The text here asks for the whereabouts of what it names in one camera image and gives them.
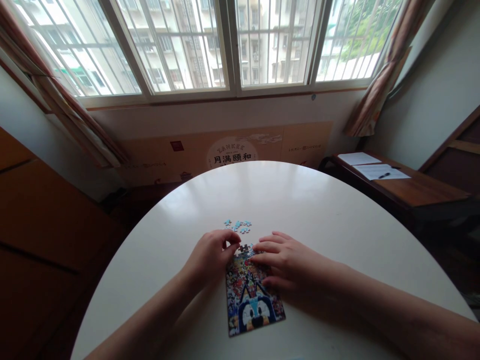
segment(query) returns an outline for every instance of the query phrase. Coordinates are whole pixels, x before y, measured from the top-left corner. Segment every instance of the curtain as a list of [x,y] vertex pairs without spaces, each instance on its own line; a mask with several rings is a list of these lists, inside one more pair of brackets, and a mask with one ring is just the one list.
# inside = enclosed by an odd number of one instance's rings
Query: curtain
[[6,0],[0,0],[0,47],[30,77],[52,112],[98,167],[119,167],[127,162],[120,148],[54,76]]
[[385,65],[368,87],[343,130],[348,136],[365,137],[375,133],[375,125],[387,95],[402,70],[401,60],[435,0],[407,1],[403,16],[393,30]]

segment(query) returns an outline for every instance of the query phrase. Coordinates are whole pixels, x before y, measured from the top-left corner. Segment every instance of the white paper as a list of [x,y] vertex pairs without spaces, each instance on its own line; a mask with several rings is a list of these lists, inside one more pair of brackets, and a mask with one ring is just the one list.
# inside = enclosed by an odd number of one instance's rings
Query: white paper
[[410,176],[404,174],[397,169],[392,168],[388,164],[380,165],[356,165],[354,166],[368,180],[391,180],[391,179],[408,179]]
[[381,163],[380,160],[364,152],[352,152],[349,154],[339,154],[338,157],[342,159],[344,162],[346,162],[348,165]]

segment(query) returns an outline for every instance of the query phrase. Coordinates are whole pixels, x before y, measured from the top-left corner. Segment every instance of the green foliage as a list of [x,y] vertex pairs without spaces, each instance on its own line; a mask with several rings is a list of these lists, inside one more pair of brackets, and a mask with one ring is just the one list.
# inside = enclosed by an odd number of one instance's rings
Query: green foliage
[[336,37],[352,38],[344,40],[341,60],[346,62],[380,52],[401,3],[402,0],[357,0],[355,3],[344,0]]

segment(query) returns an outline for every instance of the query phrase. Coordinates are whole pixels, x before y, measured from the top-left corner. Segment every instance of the wall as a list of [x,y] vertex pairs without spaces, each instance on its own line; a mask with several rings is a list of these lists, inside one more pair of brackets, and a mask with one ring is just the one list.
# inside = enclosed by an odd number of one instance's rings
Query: wall
[[418,169],[480,104],[480,3],[466,1],[381,113],[366,148]]
[[96,168],[76,144],[48,121],[2,67],[0,84],[0,127],[96,201],[122,186],[114,170]]
[[116,140],[333,121],[327,154],[355,149],[342,134],[364,90],[92,111]]

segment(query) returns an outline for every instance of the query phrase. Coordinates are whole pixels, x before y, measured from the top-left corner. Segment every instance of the table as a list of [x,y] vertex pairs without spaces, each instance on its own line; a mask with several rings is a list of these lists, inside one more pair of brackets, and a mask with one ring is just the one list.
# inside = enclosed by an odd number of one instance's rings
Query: table
[[[317,170],[275,161],[223,166],[178,187],[138,223],[106,269],[73,349],[82,359],[184,265],[198,239],[227,219],[251,221],[255,243],[272,230],[399,289],[475,319],[452,282],[396,219],[349,185]],[[225,281],[179,319],[168,359],[402,359],[346,309],[315,316],[284,301],[286,320],[228,336]]]

